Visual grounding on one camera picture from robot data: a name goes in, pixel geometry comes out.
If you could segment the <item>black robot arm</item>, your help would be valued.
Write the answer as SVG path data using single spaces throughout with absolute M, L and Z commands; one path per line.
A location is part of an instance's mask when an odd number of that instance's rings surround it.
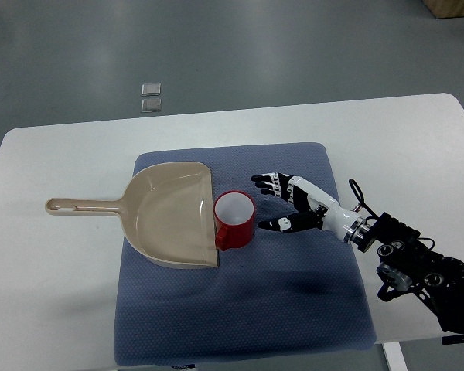
M 351 241 L 364 253 L 380 244 L 380 300 L 413 294 L 435 315 L 442 331 L 451 332 L 442 344 L 464 343 L 464 263 L 435 252 L 424 239 L 419 231 L 383 213 L 371 226 L 361 223 Z

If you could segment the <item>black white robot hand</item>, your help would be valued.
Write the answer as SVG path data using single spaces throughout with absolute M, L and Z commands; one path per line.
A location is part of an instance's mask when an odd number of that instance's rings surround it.
M 253 175 L 251 181 L 262 194 L 283 199 L 296 210 L 288 216 L 260 221 L 260 229 L 282 233 L 327 230 L 339 240 L 355 244 L 370 230 L 359 213 L 344 209 L 335 198 L 303 177 L 270 172 Z

